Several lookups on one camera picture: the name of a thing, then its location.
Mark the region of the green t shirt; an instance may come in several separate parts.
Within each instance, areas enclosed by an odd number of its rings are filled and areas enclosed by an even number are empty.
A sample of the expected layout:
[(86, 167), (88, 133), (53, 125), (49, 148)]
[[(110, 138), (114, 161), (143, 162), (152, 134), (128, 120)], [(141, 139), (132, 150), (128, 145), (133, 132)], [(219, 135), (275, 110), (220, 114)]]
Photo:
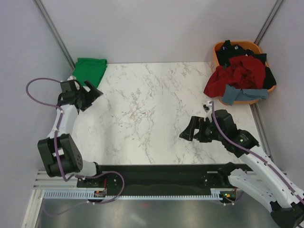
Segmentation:
[(107, 68), (106, 59), (78, 58), (72, 76), (85, 86), (89, 81), (94, 87), (98, 87)]

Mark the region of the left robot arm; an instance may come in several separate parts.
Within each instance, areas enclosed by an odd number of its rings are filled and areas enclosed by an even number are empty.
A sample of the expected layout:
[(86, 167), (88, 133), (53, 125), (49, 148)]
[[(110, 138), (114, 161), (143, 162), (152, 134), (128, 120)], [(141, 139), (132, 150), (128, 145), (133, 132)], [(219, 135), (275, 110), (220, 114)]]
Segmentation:
[(104, 175), (97, 171), (96, 162), (83, 160), (71, 135), (79, 113), (91, 107), (93, 102), (103, 95), (88, 80), (84, 84), (88, 89), (77, 80), (60, 83), (62, 92), (55, 105), (56, 120), (46, 139), (38, 142), (38, 151), (50, 177), (68, 179), (69, 174), (85, 176), (90, 184), (99, 187), (104, 182)]

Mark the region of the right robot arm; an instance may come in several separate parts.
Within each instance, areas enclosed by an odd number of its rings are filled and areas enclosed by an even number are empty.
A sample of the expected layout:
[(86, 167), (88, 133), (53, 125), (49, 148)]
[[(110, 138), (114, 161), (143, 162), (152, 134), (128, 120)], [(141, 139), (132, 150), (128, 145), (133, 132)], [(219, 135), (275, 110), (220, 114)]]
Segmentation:
[(201, 143), (221, 142), (224, 148), (243, 161), (261, 180), (250, 177), (229, 162), (219, 169), (218, 183), (242, 190), (262, 204), (281, 228), (301, 228), (304, 221), (304, 191), (293, 184), (259, 147), (246, 130), (237, 128), (226, 110), (216, 110), (210, 117), (192, 116), (180, 138)]

